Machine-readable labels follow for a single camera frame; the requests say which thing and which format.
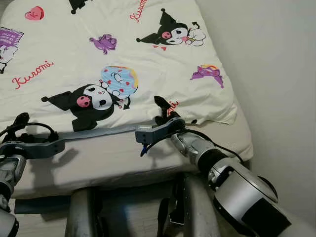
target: wire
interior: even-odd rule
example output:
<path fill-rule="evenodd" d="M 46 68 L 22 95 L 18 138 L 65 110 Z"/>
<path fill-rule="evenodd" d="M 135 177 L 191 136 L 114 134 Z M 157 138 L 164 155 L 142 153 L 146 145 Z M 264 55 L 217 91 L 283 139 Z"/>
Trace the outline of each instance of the wire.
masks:
<path fill-rule="evenodd" d="M 51 134 L 55 134 L 55 131 L 48 125 L 44 124 L 44 123 L 40 123 L 40 122 L 28 122 L 26 124 L 24 124 L 25 126 L 42 126 L 47 128 Z M 0 137 L 2 137 L 4 134 L 6 134 L 7 132 L 9 132 L 12 129 L 15 129 L 17 127 L 20 127 L 22 125 L 15 125 L 15 126 L 10 126 L 7 129 L 3 130 L 2 132 L 0 132 Z"/>
<path fill-rule="evenodd" d="M 212 139 L 210 139 L 210 138 L 209 138 L 208 136 L 206 136 L 204 133 L 199 132 L 199 131 L 196 131 L 196 130 L 190 130 L 190 129 L 182 129 L 182 130 L 177 130 L 177 131 L 168 133 L 167 135 L 165 135 L 164 137 L 162 137 L 162 138 L 159 139 L 158 141 L 156 141 L 156 142 L 150 144 L 150 145 L 146 148 L 145 151 L 144 151 L 144 149 L 143 149 L 144 152 L 143 152 L 143 151 L 141 152 L 141 157 L 142 157 L 145 153 L 147 153 L 148 150 L 149 150 L 151 147 L 153 147 L 155 144 L 157 144 L 158 142 L 160 142 L 160 141 L 162 141 L 162 140 L 164 140 L 164 139 L 166 139 L 166 138 L 169 138 L 170 136 L 172 136 L 172 135 L 174 135 L 174 134 L 176 134 L 176 133 L 182 133 L 182 132 L 194 133 L 194 134 L 196 134 L 196 135 L 198 135 L 198 136 L 204 138 L 205 140 L 210 141 L 211 143 L 214 144 L 214 146 L 216 146 L 216 147 L 218 147 L 218 148 L 220 148 L 220 149 L 223 149 L 224 151 L 227 151 L 227 152 L 229 152 L 229 153 L 235 155 L 235 156 L 239 159 L 240 163 L 243 164 L 242 158 L 241 158 L 240 155 L 238 155 L 236 152 L 234 152 L 234 151 L 232 151 L 232 150 L 230 150 L 230 149 L 228 149 L 228 148 L 226 148 L 226 147 L 223 147 L 223 146 L 221 146 L 221 145 L 216 144 L 215 142 L 213 142 Z"/>

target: red cursive text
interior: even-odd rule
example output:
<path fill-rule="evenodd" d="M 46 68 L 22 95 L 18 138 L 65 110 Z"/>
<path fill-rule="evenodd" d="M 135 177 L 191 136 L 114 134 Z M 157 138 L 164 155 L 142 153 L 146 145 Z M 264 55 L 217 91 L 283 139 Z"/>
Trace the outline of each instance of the red cursive text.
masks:
<path fill-rule="evenodd" d="M 16 83 L 17 87 L 15 88 L 16 90 L 19 89 L 21 87 L 22 84 L 27 83 L 30 79 L 36 77 L 38 74 L 40 74 L 42 71 L 44 71 L 46 68 L 49 68 L 51 66 L 53 66 L 54 63 L 48 63 L 47 61 L 45 61 L 45 64 L 43 65 L 39 65 L 36 69 L 35 72 L 31 72 L 30 76 L 26 76 L 24 78 L 13 78 L 12 79 L 12 83 Z"/>
<path fill-rule="evenodd" d="M 137 23 L 139 22 L 139 18 L 142 16 L 143 9 L 145 7 L 147 0 L 140 0 L 140 4 L 137 10 L 137 13 L 130 14 L 130 19 L 135 19 Z"/>
<path fill-rule="evenodd" d="M 171 105 L 171 107 L 167 110 L 167 114 L 168 116 L 170 116 L 171 111 L 174 111 L 174 109 L 177 107 L 177 105 L 179 104 L 178 101 L 176 101 L 176 104 L 169 101 L 169 104 Z"/>

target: bed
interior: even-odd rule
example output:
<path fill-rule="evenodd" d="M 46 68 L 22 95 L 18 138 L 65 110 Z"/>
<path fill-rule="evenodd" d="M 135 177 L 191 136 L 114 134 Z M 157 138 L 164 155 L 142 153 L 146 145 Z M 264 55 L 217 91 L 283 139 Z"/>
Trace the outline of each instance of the bed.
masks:
<path fill-rule="evenodd" d="M 15 0 L 1 19 L 0 73 L 0 128 L 29 112 L 67 139 L 61 154 L 28 160 L 15 198 L 139 186 L 195 170 L 170 141 L 139 156 L 133 130 L 159 115 L 155 95 L 171 105 L 168 114 L 244 160 L 253 155 L 194 0 Z"/>

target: red heart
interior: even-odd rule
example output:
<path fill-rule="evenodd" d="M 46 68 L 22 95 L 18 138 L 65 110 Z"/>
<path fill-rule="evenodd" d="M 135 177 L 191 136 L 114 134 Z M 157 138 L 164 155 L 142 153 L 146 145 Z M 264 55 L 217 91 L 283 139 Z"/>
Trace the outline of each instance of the red heart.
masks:
<path fill-rule="evenodd" d="M 38 21 L 44 18 L 44 10 L 40 6 L 33 7 L 25 13 L 25 18 L 31 21 Z"/>

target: white wall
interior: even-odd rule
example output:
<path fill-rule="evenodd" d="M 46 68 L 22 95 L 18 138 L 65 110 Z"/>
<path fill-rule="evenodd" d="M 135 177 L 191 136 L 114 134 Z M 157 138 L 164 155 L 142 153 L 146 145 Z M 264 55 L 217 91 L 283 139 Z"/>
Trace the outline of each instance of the white wall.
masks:
<path fill-rule="evenodd" d="M 252 131 L 253 171 L 315 224 L 316 1 L 197 2 Z"/>

